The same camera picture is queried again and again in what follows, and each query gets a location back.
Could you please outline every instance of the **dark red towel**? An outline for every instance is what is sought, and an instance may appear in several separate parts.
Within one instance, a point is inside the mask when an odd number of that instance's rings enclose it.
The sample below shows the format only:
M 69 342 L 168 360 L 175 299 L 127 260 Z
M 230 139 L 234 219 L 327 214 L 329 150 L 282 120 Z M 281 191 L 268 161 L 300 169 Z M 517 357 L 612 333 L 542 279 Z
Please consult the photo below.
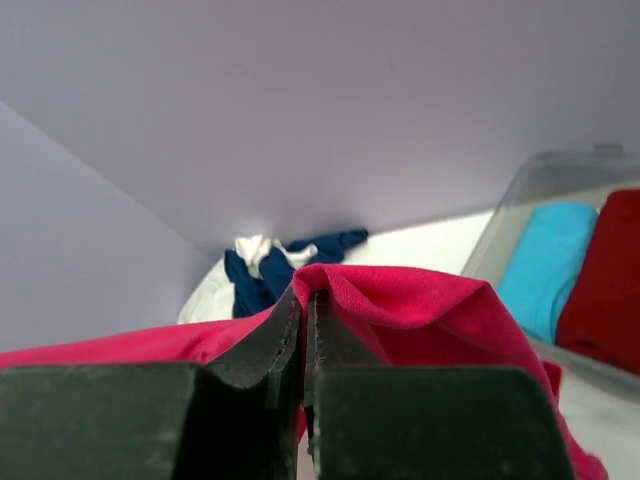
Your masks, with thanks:
M 346 326 L 393 365 L 512 365 L 536 378 L 555 406 L 580 480 L 605 480 L 600 461 L 575 442 L 557 410 L 560 369 L 542 364 L 485 282 L 412 268 L 313 265 L 293 280 L 305 318 L 311 295 L 329 290 Z M 0 367 L 150 361 L 207 363 L 250 333 L 247 319 L 176 325 L 0 355 Z
M 640 190 L 612 193 L 602 208 L 557 343 L 640 374 Z

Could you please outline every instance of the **storage box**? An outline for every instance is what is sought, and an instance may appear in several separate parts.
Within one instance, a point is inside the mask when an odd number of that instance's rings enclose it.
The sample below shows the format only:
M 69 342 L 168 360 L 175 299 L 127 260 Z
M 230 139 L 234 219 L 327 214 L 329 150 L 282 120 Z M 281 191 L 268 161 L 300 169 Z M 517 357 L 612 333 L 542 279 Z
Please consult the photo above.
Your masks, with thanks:
M 577 201 L 595 208 L 609 193 L 640 188 L 640 156 L 618 145 L 599 145 L 593 152 L 551 152 L 523 165 L 498 205 L 462 275 L 487 280 L 496 288 L 531 212 L 545 203 Z M 542 358 L 555 361 L 608 391 L 640 398 L 640 376 L 530 339 Z

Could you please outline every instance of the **white cloth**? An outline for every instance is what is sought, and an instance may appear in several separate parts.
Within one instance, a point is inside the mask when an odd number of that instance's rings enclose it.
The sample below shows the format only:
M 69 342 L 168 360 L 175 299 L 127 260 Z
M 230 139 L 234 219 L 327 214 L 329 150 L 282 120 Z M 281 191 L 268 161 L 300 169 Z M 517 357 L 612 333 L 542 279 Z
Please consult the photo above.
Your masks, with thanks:
M 249 274 L 261 278 L 260 262 L 272 248 L 280 250 L 294 270 L 306 265 L 318 253 L 318 247 L 311 244 L 300 252 L 288 252 L 279 240 L 265 235 L 248 238 L 236 238 L 235 251 L 247 264 Z M 236 297 L 233 283 L 224 269 L 222 257 L 207 273 L 200 285 L 187 300 L 178 316 L 178 323 L 200 323 L 214 320 L 227 320 L 233 317 L 233 304 Z

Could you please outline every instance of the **turquoise folded cloth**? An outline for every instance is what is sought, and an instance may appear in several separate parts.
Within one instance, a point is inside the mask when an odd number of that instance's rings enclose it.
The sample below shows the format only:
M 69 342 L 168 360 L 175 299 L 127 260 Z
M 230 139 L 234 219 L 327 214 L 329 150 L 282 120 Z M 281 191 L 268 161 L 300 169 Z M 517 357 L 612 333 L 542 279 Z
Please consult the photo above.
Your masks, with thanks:
M 551 203 L 531 214 L 497 293 L 530 336 L 555 343 L 564 308 L 589 246 L 598 213 L 582 203 Z

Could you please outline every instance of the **white table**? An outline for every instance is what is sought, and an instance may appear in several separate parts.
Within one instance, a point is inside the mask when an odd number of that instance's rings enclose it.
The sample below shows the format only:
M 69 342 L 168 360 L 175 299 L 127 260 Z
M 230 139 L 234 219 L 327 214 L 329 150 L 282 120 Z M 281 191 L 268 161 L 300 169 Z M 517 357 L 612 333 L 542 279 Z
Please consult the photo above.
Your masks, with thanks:
M 397 265 L 459 274 L 491 212 L 373 235 L 350 251 L 351 265 Z M 560 410 L 578 442 L 598 455 L 611 480 L 640 479 L 640 404 L 601 391 L 565 372 Z M 314 480 L 306 439 L 298 478 Z

